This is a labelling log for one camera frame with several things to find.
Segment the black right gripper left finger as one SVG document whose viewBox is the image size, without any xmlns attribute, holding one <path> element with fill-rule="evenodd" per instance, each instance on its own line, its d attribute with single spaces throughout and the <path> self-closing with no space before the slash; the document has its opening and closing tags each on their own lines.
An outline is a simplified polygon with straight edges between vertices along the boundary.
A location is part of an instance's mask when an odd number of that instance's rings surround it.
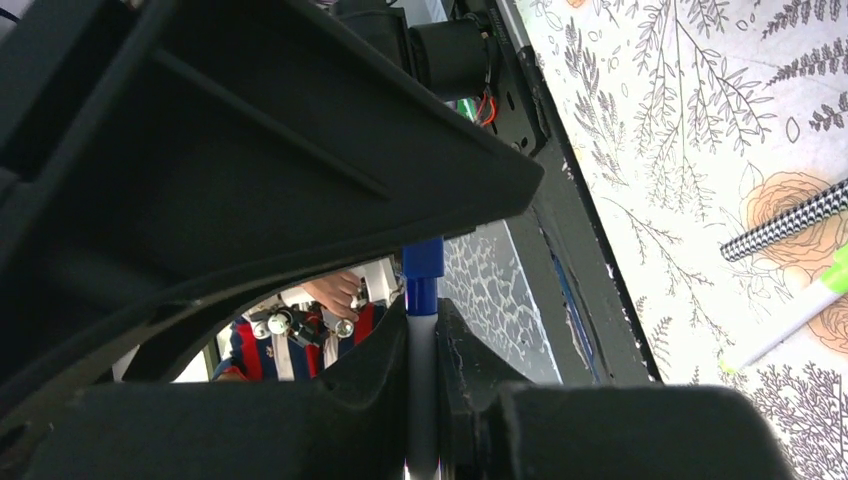
<svg viewBox="0 0 848 480">
<path fill-rule="evenodd" d="M 28 479 L 399 479 L 406 446 L 403 304 L 314 379 L 86 389 Z"/>
</svg>

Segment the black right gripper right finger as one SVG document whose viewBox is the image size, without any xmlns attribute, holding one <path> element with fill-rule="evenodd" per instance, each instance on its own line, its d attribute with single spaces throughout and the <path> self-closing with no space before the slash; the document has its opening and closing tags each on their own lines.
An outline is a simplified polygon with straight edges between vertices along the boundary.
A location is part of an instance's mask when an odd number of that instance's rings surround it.
<svg viewBox="0 0 848 480">
<path fill-rule="evenodd" d="M 754 406 L 715 386 L 536 384 L 439 306 L 445 479 L 789 479 Z"/>
</svg>

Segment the grey pen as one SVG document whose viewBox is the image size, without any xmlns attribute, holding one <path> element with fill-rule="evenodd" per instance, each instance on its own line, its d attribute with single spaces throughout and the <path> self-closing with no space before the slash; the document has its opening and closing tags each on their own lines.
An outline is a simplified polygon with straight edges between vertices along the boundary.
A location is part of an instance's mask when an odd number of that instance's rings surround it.
<svg viewBox="0 0 848 480">
<path fill-rule="evenodd" d="M 809 227 L 826 222 L 847 210 L 847 180 L 844 179 L 764 224 L 720 247 L 722 257 L 736 262 L 788 239 Z"/>
</svg>

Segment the green capped marker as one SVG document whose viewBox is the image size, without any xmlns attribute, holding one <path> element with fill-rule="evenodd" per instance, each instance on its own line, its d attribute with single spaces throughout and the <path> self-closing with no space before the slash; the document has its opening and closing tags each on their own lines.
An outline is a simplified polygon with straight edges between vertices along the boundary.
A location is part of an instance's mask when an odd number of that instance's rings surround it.
<svg viewBox="0 0 848 480">
<path fill-rule="evenodd" d="M 793 297 L 772 320 L 745 333 L 743 339 L 720 359 L 719 368 L 735 374 L 754 364 L 846 294 L 847 246 L 843 246 L 835 252 L 833 264 Z"/>
</svg>

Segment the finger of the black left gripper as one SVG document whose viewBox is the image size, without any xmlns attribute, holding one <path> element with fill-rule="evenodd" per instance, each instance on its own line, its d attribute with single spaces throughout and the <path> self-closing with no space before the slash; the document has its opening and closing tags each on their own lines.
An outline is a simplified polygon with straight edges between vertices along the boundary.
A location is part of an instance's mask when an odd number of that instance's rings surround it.
<svg viewBox="0 0 848 480">
<path fill-rule="evenodd" d="M 305 1 L 36 1 L 1 42 L 1 420 L 522 213 L 543 168 Z"/>
</svg>

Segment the blue capped marker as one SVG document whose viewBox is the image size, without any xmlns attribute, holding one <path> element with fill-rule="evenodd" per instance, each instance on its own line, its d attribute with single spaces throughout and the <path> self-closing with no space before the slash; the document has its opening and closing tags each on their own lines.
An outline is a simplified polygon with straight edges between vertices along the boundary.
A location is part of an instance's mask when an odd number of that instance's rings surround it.
<svg viewBox="0 0 848 480">
<path fill-rule="evenodd" d="M 408 329 L 406 465 L 412 479 L 432 479 L 438 470 L 436 325 L 438 281 L 444 276 L 444 240 L 403 248 Z"/>
</svg>

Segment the person hand in background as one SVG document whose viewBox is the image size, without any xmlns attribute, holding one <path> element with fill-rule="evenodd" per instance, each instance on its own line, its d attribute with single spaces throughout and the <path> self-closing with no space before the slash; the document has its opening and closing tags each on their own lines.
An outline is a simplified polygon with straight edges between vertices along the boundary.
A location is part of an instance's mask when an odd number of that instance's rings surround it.
<svg viewBox="0 0 848 480">
<path fill-rule="evenodd" d="M 361 280 L 350 271 L 332 273 L 309 280 L 301 287 L 327 311 L 340 319 L 358 321 L 358 314 L 352 307 L 359 292 Z"/>
</svg>

